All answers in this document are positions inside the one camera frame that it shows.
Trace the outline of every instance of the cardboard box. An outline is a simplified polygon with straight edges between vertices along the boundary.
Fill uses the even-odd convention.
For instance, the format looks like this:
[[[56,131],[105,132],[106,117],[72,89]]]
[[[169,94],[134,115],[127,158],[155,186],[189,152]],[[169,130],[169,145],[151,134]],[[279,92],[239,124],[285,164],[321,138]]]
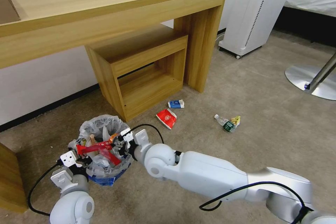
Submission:
[[[0,24],[19,21],[20,17],[11,0],[0,0]]]

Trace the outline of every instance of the red plastic wrapper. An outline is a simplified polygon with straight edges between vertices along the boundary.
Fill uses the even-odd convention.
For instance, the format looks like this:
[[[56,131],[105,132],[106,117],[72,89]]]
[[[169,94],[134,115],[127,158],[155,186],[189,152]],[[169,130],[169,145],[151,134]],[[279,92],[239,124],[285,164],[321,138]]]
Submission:
[[[156,114],[156,117],[168,128],[172,129],[176,122],[176,115],[170,109],[164,109]]]

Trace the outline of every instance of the bottle label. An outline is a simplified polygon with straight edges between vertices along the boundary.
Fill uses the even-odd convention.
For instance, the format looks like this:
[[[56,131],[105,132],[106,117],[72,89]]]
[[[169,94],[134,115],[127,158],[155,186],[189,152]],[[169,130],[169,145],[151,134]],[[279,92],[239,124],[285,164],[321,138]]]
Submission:
[[[227,132],[231,132],[233,131],[236,126],[233,124],[233,122],[231,121],[228,121],[226,122],[224,125],[223,125],[223,128],[227,131]]]

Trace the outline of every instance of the wooden shelf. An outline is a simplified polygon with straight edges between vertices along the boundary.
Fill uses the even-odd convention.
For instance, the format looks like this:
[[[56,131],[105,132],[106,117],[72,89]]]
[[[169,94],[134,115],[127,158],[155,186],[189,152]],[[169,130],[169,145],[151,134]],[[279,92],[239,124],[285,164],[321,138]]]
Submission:
[[[183,82],[154,64],[118,79],[126,117],[133,118],[179,91]]]
[[[182,89],[187,43],[159,24],[85,48],[104,97],[129,121]]]

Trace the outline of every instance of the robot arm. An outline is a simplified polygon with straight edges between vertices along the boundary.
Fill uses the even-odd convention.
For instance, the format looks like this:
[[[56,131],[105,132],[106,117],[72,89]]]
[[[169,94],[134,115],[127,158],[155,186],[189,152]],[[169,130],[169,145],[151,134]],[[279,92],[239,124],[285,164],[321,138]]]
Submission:
[[[149,175],[159,180],[173,180],[181,187],[210,198],[256,182],[281,183],[294,190],[305,206],[313,209],[312,186],[309,180],[296,174],[267,167],[256,173],[239,170],[226,160],[189,151],[178,152],[165,144],[152,145],[146,130],[124,137],[126,152],[144,165]],[[74,157],[62,159],[67,167],[79,168]],[[53,173],[51,180],[62,189],[61,199],[50,214],[50,223],[87,224],[94,211],[93,199],[88,195],[87,180],[83,174],[73,175],[66,168]],[[291,223],[301,210],[301,203],[290,190],[275,184],[259,184],[239,190],[218,200],[229,202],[236,199],[266,201],[267,208],[280,219]],[[303,224],[335,224],[336,217],[317,211],[307,213],[300,220]]]
[[[181,187],[195,193],[217,198],[235,188],[257,182],[276,182],[295,191],[309,209],[312,206],[312,185],[309,180],[276,168],[267,167],[259,172],[246,173],[226,160],[193,151],[181,153],[168,145],[152,145],[143,129],[135,134],[133,157],[144,165],[149,175],[160,180],[176,181]],[[244,199],[266,201],[267,208],[278,218],[291,223],[299,215],[301,203],[291,191],[275,184],[260,184],[221,198],[229,202]],[[336,217],[317,211],[307,213],[301,223],[336,223]]]

